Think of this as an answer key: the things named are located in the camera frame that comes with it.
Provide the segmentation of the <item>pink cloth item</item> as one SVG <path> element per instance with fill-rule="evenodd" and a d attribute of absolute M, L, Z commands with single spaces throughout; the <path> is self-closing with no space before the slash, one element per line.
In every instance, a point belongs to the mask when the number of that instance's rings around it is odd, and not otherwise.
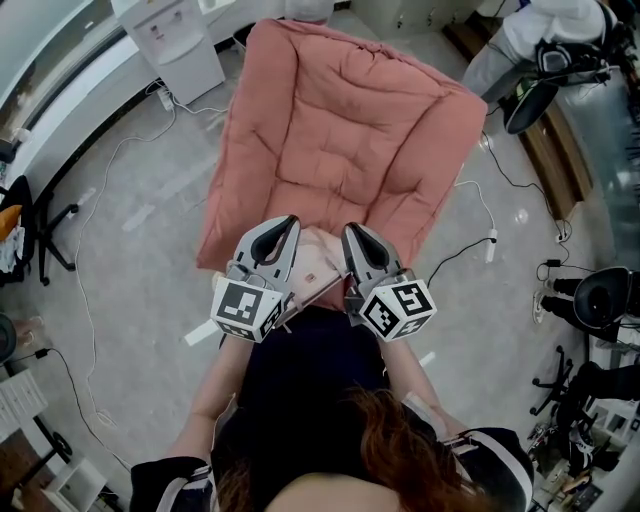
<path fill-rule="evenodd" d="M 303 229 L 288 281 L 293 297 L 277 326 L 309 306 L 344 312 L 347 273 L 341 240 L 317 227 Z"/>

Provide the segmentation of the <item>person's right forearm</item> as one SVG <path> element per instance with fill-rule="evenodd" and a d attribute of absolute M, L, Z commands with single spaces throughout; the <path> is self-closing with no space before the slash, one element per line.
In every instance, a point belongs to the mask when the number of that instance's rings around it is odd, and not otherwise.
<path fill-rule="evenodd" d="M 398 401 L 413 399 L 434 418 L 435 426 L 445 429 L 447 437 L 456 436 L 466 430 L 460 421 L 444 410 L 424 369 L 404 339 L 379 341 L 378 344 L 391 392 Z"/>

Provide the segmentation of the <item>person's black striped jacket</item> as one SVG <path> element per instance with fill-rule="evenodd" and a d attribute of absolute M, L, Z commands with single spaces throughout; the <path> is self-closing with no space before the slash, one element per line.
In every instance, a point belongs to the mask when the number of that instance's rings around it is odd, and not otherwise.
<path fill-rule="evenodd" d="M 534 478 L 511 430 L 482 427 L 438 439 L 413 400 L 318 390 L 299 406 L 243 404 L 209 460 L 137 465 L 131 512 L 266 512 L 287 486 L 313 474 L 385 487 L 401 512 L 525 512 Z"/>

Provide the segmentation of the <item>orange bag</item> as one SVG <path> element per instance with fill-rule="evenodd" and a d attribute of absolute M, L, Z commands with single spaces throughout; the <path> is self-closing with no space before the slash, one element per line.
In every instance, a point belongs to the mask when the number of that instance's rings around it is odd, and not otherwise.
<path fill-rule="evenodd" d="M 21 205 L 12 205 L 0 211 L 0 242 L 4 241 L 18 225 L 21 210 Z"/>

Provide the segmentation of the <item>person's black dress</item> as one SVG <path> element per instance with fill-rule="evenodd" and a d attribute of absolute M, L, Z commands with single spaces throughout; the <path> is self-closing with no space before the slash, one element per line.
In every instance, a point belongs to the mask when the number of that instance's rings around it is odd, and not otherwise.
<path fill-rule="evenodd" d="M 370 478 L 360 446 L 365 416 L 353 395 L 389 387 L 375 336 L 337 311 L 312 307 L 254 346 L 237 408 L 211 463 L 220 496 L 263 512 L 310 473 Z"/>

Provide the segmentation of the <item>large black-framed window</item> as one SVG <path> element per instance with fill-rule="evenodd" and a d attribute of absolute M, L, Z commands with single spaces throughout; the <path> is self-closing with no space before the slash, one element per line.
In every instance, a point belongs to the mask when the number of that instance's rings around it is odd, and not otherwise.
<path fill-rule="evenodd" d="M 0 0 L 0 138 L 33 128 L 124 35 L 110 0 Z"/>

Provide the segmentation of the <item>black office chair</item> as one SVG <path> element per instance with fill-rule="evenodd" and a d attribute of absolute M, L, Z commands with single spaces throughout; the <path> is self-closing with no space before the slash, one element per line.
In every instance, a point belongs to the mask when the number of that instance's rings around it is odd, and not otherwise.
<path fill-rule="evenodd" d="M 47 217 L 48 202 L 45 202 L 44 205 L 39 208 L 34 205 L 31 189 L 24 175 L 19 176 L 8 189 L 0 186 L 0 198 L 0 211 L 11 206 L 22 207 L 21 220 L 18 226 L 25 229 L 23 256 L 17 259 L 17 263 L 12 271 L 5 272 L 0 270 L 0 287 L 24 280 L 25 271 L 34 256 L 35 248 L 38 248 L 39 279 L 44 286 L 50 284 L 49 278 L 45 275 L 47 251 L 51 253 L 65 270 L 69 272 L 76 270 L 76 265 L 68 262 L 55 246 L 52 236 L 54 230 L 68 214 L 76 214 L 79 211 L 78 204 L 72 203 L 67 205 L 59 214 L 49 221 Z"/>
<path fill-rule="evenodd" d="M 550 383 L 542 383 L 539 378 L 532 380 L 534 387 L 547 390 L 548 394 L 541 405 L 529 410 L 531 415 L 538 416 L 551 402 L 564 404 L 570 410 L 578 410 L 591 398 L 640 400 L 640 355 L 631 365 L 610 369 L 604 369 L 588 360 L 569 379 L 574 368 L 573 361 L 565 357 L 562 346 L 556 347 L 556 353 L 559 355 L 559 362 L 555 380 Z"/>

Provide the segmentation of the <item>white water dispenser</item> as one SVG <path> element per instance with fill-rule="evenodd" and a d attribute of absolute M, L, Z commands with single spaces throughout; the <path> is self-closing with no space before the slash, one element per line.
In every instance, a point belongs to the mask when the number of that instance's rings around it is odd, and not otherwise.
<path fill-rule="evenodd" d="M 225 81 L 198 0 L 110 0 L 174 98 L 188 105 Z"/>

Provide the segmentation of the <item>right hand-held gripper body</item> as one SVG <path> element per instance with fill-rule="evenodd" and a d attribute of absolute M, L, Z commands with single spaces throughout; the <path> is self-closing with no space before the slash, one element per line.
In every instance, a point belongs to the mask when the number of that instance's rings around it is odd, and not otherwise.
<path fill-rule="evenodd" d="M 417 333 L 436 314 L 424 280 L 417 279 L 410 269 L 381 278 L 370 291 L 352 284 L 344 303 L 353 326 L 367 327 L 384 342 Z"/>

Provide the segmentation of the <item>black round-backed chair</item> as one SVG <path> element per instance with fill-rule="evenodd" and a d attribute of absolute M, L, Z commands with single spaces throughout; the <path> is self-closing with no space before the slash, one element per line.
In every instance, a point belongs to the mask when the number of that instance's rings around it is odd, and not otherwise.
<path fill-rule="evenodd" d="M 623 266 L 592 273 L 577 286 L 574 311 L 586 327 L 640 327 L 640 271 Z"/>

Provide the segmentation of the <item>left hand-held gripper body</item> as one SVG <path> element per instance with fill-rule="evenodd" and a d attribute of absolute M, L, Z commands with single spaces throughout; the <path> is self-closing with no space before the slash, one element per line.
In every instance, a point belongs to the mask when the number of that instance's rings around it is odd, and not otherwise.
<path fill-rule="evenodd" d="M 253 343 L 263 342 L 276 327 L 292 297 L 289 277 L 294 258 L 266 267 L 233 259 L 214 286 L 211 319 L 219 329 Z"/>

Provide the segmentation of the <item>pink cushioned lounge chair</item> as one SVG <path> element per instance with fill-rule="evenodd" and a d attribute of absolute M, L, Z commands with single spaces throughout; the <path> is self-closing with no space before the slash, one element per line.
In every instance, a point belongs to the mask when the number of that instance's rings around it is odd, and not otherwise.
<path fill-rule="evenodd" d="M 361 223 L 409 265 L 486 113 L 463 85 L 388 45 L 259 21 L 224 123 L 197 265 L 223 270 L 247 231 L 289 214 L 333 235 Z"/>

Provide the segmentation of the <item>person's left forearm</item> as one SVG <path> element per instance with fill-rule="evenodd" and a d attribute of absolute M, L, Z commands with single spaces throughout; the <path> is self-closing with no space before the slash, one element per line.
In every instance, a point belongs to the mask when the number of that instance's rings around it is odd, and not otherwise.
<path fill-rule="evenodd" d="M 227 336 L 195 394 L 184 427 L 168 457 L 207 460 L 216 423 L 232 398 L 241 391 L 254 343 Z"/>

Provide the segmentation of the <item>wooden step platform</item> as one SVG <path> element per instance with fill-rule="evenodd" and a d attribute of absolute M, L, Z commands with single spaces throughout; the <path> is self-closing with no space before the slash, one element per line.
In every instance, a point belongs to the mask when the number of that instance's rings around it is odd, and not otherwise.
<path fill-rule="evenodd" d="M 487 21 L 448 24 L 443 34 L 470 61 L 490 36 Z M 575 205 L 587 199 L 593 180 L 564 114 L 552 102 L 532 127 L 519 135 L 555 219 L 570 217 Z"/>

